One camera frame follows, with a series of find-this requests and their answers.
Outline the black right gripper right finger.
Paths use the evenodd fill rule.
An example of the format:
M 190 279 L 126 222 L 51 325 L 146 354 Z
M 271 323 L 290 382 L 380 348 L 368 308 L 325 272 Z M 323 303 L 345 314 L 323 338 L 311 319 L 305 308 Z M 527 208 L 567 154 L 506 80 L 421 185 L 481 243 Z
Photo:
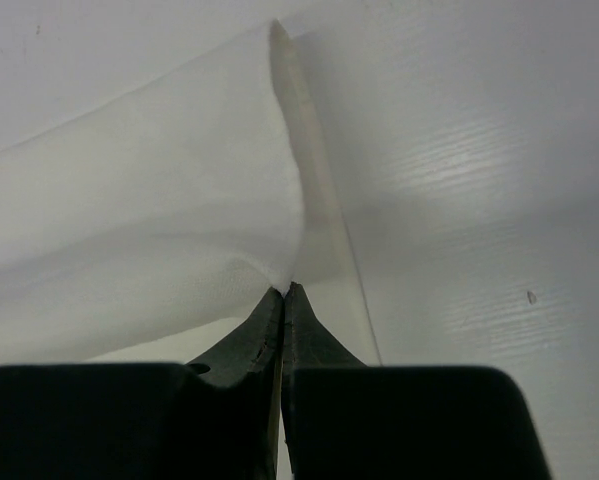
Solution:
M 298 479 L 547 479 L 525 398 L 485 366 L 371 367 L 284 299 L 281 411 Z

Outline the white cloth napkin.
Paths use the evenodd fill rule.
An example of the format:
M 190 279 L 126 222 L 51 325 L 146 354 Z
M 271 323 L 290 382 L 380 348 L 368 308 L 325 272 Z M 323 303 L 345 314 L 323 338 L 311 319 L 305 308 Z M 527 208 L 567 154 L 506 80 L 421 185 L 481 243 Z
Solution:
M 378 362 L 321 123 L 276 21 L 0 152 L 0 364 L 180 361 L 292 282 Z

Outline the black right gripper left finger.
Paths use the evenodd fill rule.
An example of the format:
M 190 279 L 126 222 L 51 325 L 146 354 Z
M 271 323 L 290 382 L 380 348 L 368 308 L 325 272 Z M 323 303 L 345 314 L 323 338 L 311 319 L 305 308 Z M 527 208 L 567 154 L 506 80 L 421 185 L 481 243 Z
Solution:
M 0 479 L 272 479 L 284 302 L 188 363 L 0 366 Z

